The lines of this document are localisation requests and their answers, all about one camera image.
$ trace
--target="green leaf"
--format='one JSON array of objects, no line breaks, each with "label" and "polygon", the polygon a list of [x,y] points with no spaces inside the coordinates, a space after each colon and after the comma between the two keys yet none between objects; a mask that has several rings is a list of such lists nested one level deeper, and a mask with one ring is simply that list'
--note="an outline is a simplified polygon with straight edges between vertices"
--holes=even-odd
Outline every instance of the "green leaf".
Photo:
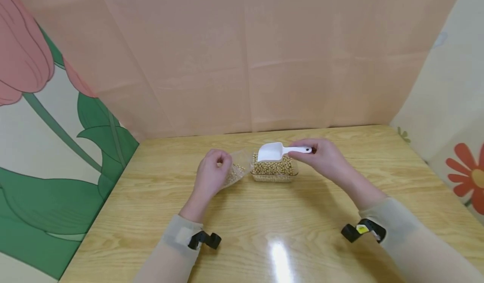
[{"label": "green leaf", "polygon": [[[84,129],[109,126],[109,110],[98,98],[91,98],[79,93],[77,98],[77,115]],[[121,126],[114,117],[115,126]]]},{"label": "green leaf", "polygon": [[119,139],[122,157],[126,163],[129,162],[139,145],[124,127],[116,127],[116,136],[113,135],[111,127],[91,127],[80,132],[77,137],[93,141],[106,155],[119,163],[121,160],[116,149],[115,137]]},{"label": "green leaf", "polygon": [[3,190],[0,188],[0,217],[5,219],[10,219],[15,222],[23,223],[22,219],[20,219],[12,210],[10,206],[7,204],[7,200],[5,199],[5,195]]},{"label": "green leaf", "polygon": [[54,63],[61,69],[66,69],[66,66],[64,65],[64,58],[62,57],[61,51],[58,50],[55,44],[47,36],[45,31],[40,26],[39,28],[40,28],[40,31],[42,32],[42,35],[44,35],[44,39],[47,42],[47,45],[50,48],[50,52],[52,53],[52,57],[54,58]]},{"label": "green leaf", "polygon": [[122,168],[121,163],[112,159],[105,152],[102,152],[102,154],[103,169],[102,174],[99,176],[99,180],[97,182],[97,188],[101,197],[106,200],[124,169]]},{"label": "green leaf", "polygon": [[85,233],[77,233],[76,235],[59,235],[57,233],[47,233],[48,235],[53,236],[54,238],[59,238],[68,241],[83,241],[84,237],[86,236]]},{"label": "green leaf", "polygon": [[97,187],[73,179],[40,179],[0,168],[0,187],[10,209],[45,232],[85,233],[103,200]]},{"label": "green leaf", "polygon": [[80,242],[54,238],[23,222],[0,217],[0,252],[57,280],[79,245]]}]

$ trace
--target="clear plastic container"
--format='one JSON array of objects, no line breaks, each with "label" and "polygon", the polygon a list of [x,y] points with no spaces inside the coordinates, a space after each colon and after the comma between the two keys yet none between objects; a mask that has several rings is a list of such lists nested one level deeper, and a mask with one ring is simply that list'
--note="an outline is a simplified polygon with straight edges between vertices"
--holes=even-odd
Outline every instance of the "clear plastic container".
[{"label": "clear plastic container", "polygon": [[229,187],[247,175],[254,168],[252,159],[252,149],[245,148],[240,151],[230,153],[232,156],[232,168],[225,180],[222,188]]},{"label": "clear plastic container", "polygon": [[292,182],[299,173],[297,161],[287,155],[277,162],[256,162],[257,153],[253,153],[254,168],[252,177],[258,182]]}]

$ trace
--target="plastic bag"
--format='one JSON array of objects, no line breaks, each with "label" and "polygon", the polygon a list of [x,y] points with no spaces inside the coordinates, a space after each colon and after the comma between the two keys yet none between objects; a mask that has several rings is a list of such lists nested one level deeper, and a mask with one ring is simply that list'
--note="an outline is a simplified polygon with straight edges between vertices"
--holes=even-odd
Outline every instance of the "plastic bag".
[{"label": "plastic bag", "polygon": [[240,151],[230,153],[232,156],[232,168],[227,175],[222,189],[229,187],[252,171],[254,168],[252,151],[252,149],[245,148]]}]

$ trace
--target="yellow flower center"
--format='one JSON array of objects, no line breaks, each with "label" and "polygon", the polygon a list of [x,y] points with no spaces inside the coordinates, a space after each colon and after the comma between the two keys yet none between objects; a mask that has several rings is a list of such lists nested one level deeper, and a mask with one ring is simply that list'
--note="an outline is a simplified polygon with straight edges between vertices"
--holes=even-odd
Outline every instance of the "yellow flower center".
[{"label": "yellow flower center", "polygon": [[484,188],[484,171],[481,169],[474,169],[471,172],[472,181],[480,188]]}]

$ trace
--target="orange flower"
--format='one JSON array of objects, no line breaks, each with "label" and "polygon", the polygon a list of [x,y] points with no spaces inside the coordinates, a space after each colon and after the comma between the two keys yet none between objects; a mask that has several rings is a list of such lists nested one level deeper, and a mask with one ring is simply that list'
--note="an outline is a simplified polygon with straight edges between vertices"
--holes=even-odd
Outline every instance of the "orange flower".
[{"label": "orange flower", "polygon": [[448,175],[449,180],[459,183],[453,191],[457,196],[464,197],[469,191],[473,190],[471,197],[472,206],[478,213],[484,215],[484,144],[481,147],[479,164],[476,163],[471,150],[464,143],[456,145],[454,151],[465,166],[452,158],[445,161],[450,168],[464,174]]}]

